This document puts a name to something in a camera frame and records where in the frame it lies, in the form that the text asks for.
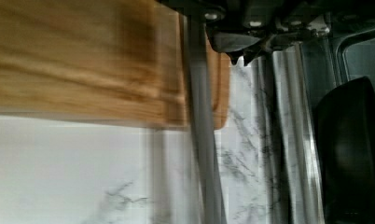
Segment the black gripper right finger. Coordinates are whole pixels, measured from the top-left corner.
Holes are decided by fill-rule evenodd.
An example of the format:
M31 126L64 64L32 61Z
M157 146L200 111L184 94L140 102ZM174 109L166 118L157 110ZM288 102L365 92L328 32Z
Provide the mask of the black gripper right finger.
M375 224L375 92L368 77L314 109L326 224Z

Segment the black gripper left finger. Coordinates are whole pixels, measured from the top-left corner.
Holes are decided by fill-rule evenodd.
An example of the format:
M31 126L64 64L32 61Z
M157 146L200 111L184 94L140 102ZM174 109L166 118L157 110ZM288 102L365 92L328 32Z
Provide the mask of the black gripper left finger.
M209 26L206 34L211 48L217 53L225 53L232 65L236 65L241 57L243 64L248 65L261 56L260 39L248 34L221 32Z

